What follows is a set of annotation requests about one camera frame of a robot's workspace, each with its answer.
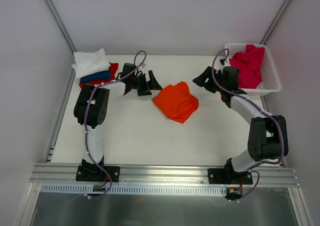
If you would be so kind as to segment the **orange t-shirt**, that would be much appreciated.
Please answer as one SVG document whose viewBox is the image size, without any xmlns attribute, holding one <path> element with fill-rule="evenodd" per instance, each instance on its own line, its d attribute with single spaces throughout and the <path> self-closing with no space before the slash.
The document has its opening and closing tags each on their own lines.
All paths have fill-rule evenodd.
<svg viewBox="0 0 320 226">
<path fill-rule="evenodd" d="M 190 93 L 186 82 L 168 85 L 161 90 L 152 102 L 169 119 L 184 124 L 198 109 L 199 100 Z"/>
</svg>

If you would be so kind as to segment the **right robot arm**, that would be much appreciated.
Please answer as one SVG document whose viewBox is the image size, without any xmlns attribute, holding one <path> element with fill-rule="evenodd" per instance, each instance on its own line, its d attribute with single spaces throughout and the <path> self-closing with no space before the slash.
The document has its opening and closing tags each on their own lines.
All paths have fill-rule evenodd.
<svg viewBox="0 0 320 226">
<path fill-rule="evenodd" d="M 286 119 L 269 114 L 254 103 L 239 88 L 238 76 L 239 70 L 235 67 L 227 66 L 222 70 L 207 67 L 193 79 L 197 86 L 211 93 L 219 92 L 221 100 L 249 124 L 247 149 L 211 174 L 227 184 L 236 183 L 258 165 L 281 163 L 289 152 Z"/>
</svg>

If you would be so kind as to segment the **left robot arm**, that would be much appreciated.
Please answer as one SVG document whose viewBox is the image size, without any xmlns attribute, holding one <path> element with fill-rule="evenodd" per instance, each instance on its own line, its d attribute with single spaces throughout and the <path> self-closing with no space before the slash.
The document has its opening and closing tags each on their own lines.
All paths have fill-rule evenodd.
<svg viewBox="0 0 320 226">
<path fill-rule="evenodd" d="M 124 85 L 122 95 L 132 89 L 137 90 L 139 96 L 151 95 L 152 90 L 162 90 L 162 86 L 156 80 L 153 71 L 148 71 L 149 79 L 146 74 L 135 64 L 125 63 L 122 71 L 113 79 L 116 84 Z M 81 164 L 77 168 L 77 181 L 102 181 L 111 179 L 116 181 L 118 178 L 112 172 L 119 173 L 118 167 L 106 167 L 104 164 L 104 154 L 102 150 L 102 140 L 100 125 L 104 122 L 107 115 L 110 89 L 108 83 L 101 83 L 94 86 L 85 83 L 76 101 L 73 114 L 78 124 L 83 128 L 84 134 L 84 156 Z"/>
</svg>

